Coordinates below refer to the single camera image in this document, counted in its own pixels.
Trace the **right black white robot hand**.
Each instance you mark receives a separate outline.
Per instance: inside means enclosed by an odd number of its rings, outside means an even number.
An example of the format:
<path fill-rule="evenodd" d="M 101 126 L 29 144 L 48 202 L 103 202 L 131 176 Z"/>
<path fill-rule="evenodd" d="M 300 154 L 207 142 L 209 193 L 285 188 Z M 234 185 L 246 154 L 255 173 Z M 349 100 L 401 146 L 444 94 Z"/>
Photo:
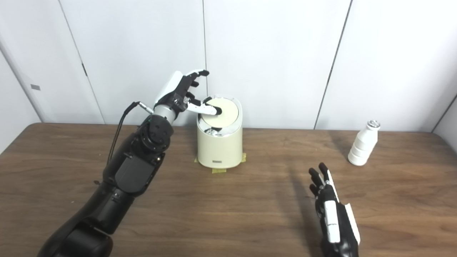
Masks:
<path fill-rule="evenodd" d="M 323 238 L 321 251 L 325 257 L 359 257 L 360 233 L 350 203 L 342 204 L 329 168 L 309 169 L 315 197 L 315 210 Z"/>

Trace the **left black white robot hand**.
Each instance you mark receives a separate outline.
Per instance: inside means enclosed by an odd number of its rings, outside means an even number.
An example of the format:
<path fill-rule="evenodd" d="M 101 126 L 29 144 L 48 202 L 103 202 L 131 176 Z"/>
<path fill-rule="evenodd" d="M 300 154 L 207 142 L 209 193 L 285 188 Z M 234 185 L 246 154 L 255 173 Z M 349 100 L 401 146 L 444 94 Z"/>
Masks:
<path fill-rule="evenodd" d="M 157 113 L 158 106 L 165 106 L 175 113 L 175 118 L 179 113 L 190 111 L 204 115 L 221 115 L 222 108 L 206 104 L 195 98 L 190 92 L 191 87 L 198 87 L 196 81 L 200 76 L 208 76 L 210 73 L 205 69 L 193 70 L 186 75 L 180 71 L 173 73 L 170 80 L 160 91 L 154 103 L 153 111 Z"/>

